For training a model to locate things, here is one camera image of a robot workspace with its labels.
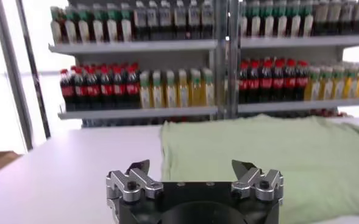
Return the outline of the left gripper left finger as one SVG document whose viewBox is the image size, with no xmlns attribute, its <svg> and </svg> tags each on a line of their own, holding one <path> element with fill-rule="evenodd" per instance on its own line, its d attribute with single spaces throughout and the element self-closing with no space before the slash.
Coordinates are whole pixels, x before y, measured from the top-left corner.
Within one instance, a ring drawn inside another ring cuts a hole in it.
<svg viewBox="0 0 359 224">
<path fill-rule="evenodd" d="M 153 180 L 149 175 L 150 161 L 132 163 L 122 173 L 120 170 L 110 171 L 106 176 L 106 196 L 108 200 L 122 198 L 126 203 L 135 203 L 141 194 L 149 199 L 157 199 L 163 193 L 163 183 Z"/>
</svg>

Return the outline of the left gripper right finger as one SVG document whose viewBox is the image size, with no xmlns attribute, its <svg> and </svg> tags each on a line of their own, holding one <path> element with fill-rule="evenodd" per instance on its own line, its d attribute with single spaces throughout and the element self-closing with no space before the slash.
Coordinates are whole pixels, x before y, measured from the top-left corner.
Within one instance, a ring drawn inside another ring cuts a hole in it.
<svg viewBox="0 0 359 224">
<path fill-rule="evenodd" d="M 232 168 L 237 180 L 231 184 L 231 192 L 241 200 L 255 197 L 259 201 L 283 202 L 284 176 L 281 171 L 270 169 L 266 173 L 252 163 L 233 159 Z"/>
</svg>

